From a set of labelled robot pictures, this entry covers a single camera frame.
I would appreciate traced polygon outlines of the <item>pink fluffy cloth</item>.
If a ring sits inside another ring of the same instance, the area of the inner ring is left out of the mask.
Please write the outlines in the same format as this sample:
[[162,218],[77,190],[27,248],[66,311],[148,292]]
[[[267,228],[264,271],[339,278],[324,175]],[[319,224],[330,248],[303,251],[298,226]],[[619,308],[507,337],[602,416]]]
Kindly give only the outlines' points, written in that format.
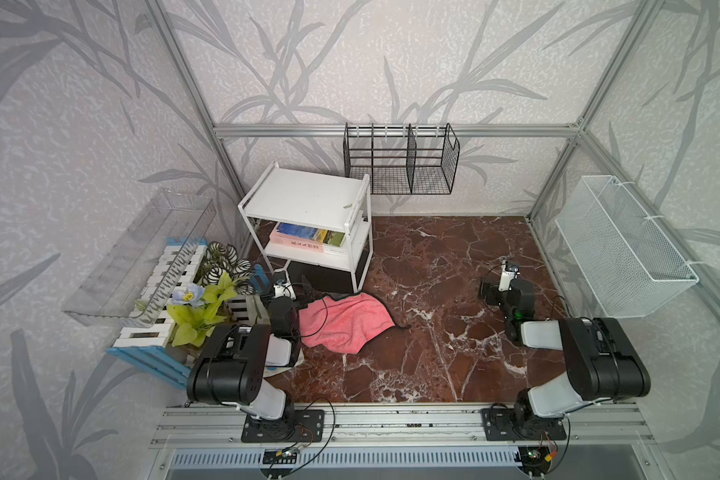
[[298,312],[300,337],[306,347],[323,346],[357,354],[371,340],[396,326],[387,307],[362,292],[335,300],[326,295]]

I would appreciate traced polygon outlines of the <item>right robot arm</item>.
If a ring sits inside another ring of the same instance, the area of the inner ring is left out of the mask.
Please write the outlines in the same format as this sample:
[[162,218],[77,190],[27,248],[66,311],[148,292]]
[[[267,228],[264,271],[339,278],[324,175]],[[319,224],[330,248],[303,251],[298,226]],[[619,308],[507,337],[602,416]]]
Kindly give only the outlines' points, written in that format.
[[517,394],[511,407],[481,410],[489,441],[561,441],[564,418],[598,402],[645,397],[651,388],[647,368],[614,318],[538,320],[531,282],[504,276],[483,278],[478,297],[504,315],[505,333],[514,343],[559,351],[565,372]]

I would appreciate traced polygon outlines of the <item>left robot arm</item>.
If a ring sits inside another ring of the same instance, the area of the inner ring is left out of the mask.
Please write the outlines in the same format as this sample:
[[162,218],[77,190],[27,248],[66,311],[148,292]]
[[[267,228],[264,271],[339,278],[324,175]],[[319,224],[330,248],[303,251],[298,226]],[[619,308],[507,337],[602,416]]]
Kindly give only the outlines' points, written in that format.
[[188,399],[244,412],[244,443],[320,442],[325,412],[297,409],[287,392],[265,379],[269,367],[297,363],[302,346],[297,303],[279,295],[268,312],[268,324],[215,328],[188,377]]

